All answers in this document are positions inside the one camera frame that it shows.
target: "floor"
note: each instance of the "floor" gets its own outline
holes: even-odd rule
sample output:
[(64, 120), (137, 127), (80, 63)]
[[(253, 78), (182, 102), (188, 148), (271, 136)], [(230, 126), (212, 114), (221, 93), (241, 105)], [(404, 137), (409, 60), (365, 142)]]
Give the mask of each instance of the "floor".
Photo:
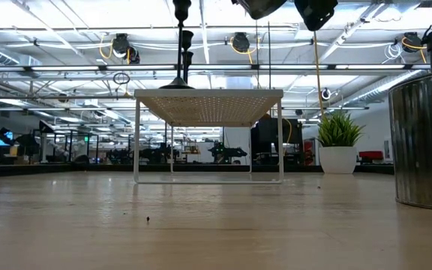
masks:
[(126, 172), (5, 177), (0, 269), (432, 269), (432, 210), (394, 197), (392, 176), (377, 174), (288, 173), (282, 185), (135, 185)]

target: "corrugated metal cylinder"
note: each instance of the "corrugated metal cylinder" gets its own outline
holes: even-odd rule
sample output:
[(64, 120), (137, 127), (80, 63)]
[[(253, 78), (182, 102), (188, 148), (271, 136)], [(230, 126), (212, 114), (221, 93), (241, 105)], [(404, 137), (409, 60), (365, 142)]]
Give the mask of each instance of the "corrugated metal cylinder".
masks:
[(432, 73), (389, 92), (396, 200), (432, 209)]

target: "table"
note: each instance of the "table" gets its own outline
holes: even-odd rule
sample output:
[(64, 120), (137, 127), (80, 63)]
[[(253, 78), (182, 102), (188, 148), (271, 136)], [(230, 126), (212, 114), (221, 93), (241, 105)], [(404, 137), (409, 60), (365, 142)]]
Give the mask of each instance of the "table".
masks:
[[(248, 127), (251, 129), (265, 113), (277, 104), (278, 150), (283, 153), (283, 123), (280, 89), (137, 89), (134, 128), (134, 181), (139, 184), (154, 182), (140, 181), (140, 111), (145, 104), (156, 116), (171, 125), (171, 173), (173, 170), (174, 127)], [(279, 155), (278, 181), (217, 181), (192, 182), (192, 184), (280, 184), (284, 177), (283, 155)]]

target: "ceiling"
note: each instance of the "ceiling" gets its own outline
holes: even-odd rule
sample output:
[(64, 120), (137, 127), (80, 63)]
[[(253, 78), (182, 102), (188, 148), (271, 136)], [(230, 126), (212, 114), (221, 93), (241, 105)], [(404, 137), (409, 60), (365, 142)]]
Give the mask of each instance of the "ceiling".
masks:
[[(419, 37), (432, 26), (432, 1), (393, 1), (397, 4), (371, 4), (370, 1), (340, 1), (334, 16), (317, 33), (319, 62), (322, 65), (348, 64), (424, 64), (420, 52), (400, 52), (405, 32)], [(170, 0), (0, 0), (0, 52), (32, 64), (52, 65), (121, 65), (125, 60), (110, 54), (110, 41), (117, 33), (128, 34), (136, 47), (141, 65), (174, 65), (177, 62), (178, 30)], [(312, 65), (315, 62), (314, 33), (308, 31), (294, 3), (259, 21), (251, 19), (230, 0), (192, 1), (186, 29), (194, 33), (190, 51), (194, 65)], [(244, 32), (250, 41), (248, 54), (238, 54), (231, 47), (235, 32)], [(339, 70), (322, 71), (321, 87), (333, 93), (328, 105), (344, 102), (358, 92), (387, 76), (403, 76), (403, 70)], [(128, 72), (131, 81), (119, 87), (113, 72), (40, 72), (39, 77), (21, 73), (0, 73), (0, 95), (27, 95), (31, 84), (37, 95), (88, 95), (88, 104), (98, 107), (134, 107), (133, 100), (94, 98), (100, 95), (133, 94), (137, 89), (156, 89), (172, 81), (174, 70), (141, 70)], [(314, 70), (192, 70), (190, 86), (197, 89), (277, 88), (284, 89), (283, 106), (316, 106), (317, 77)], [(361, 100), (371, 110), (374, 100)], [(61, 103), (57, 100), (27, 101), (33, 107), (84, 107), (78, 100)], [(23, 107), (22, 104), (0, 102), (0, 107)], [(43, 119), (60, 116), (46, 112)], [(134, 111), (118, 111), (121, 119), (134, 121)], [(285, 110), (286, 117), (296, 117), (294, 110)], [(314, 111), (304, 116), (312, 117)], [(71, 113), (83, 123), (100, 123), (93, 112)], [(143, 112), (147, 121), (158, 122), (157, 116)]]

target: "black lamp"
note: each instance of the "black lamp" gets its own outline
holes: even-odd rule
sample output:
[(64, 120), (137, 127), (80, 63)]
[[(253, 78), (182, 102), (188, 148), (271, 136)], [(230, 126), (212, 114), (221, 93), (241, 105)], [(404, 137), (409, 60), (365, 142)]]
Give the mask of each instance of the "black lamp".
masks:
[(183, 58), (183, 80), (188, 83), (188, 69), (189, 65), (192, 64), (193, 53), (188, 52), (188, 49), (191, 47), (191, 40), (193, 39), (193, 32), (184, 30), (183, 31), (183, 41), (181, 42), (181, 46), (184, 50), (182, 53)]
[(188, 18), (188, 9), (191, 6), (191, 0), (172, 0), (174, 4), (174, 15), (178, 19), (179, 24), (179, 41), (178, 41), (178, 75), (174, 80), (165, 86), (161, 86), (161, 89), (192, 89), (186, 82), (181, 78), (181, 57), (182, 57), (182, 44), (183, 44), (183, 22)]
[(193, 64), (193, 52), (183, 52), (183, 80), (188, 83), (189, 66)]

